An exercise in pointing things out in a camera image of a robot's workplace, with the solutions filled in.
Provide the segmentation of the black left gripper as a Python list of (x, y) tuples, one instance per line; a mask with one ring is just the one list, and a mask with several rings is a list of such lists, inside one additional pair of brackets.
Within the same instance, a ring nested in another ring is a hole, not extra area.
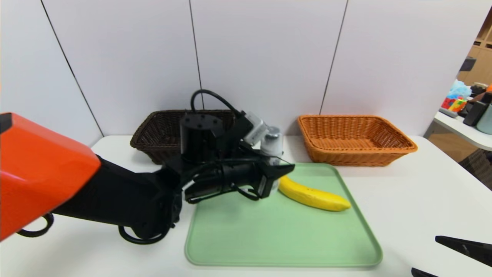
[(269, 162), (241, 161), (221, 165), (225, 187), (248, 199), (269, 197), (273, 183), (293, 172), (295, 164), (273, 165)]

